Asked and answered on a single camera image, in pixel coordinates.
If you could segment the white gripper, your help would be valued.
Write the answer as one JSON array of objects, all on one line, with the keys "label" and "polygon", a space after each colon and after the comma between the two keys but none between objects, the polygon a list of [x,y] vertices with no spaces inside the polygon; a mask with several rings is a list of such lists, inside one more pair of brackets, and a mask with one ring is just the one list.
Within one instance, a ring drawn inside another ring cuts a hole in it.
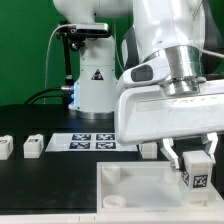
[{"label": "white gripper", "polygon": [[224,80],[201,83],[198,94],[174,97],[158,85],[128,89],[117,102],[114,127],[121,145],[161,140],[160,151],[173,171],[180,170],[173,139],[203,134],[205,152],[216,163],[217,133],[224,132]]}]

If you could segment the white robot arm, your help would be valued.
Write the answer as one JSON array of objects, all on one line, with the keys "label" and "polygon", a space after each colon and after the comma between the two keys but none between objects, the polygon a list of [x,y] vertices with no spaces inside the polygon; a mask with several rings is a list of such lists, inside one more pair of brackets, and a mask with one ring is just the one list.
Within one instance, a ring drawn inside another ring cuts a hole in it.
[{"label": "white robot arm", "polygon": [[113,117],[122,145],[158,142],[174,169],[214,164],[224,80],[209,81],[203,0],[53,0],[80,76],[70,110]]}]

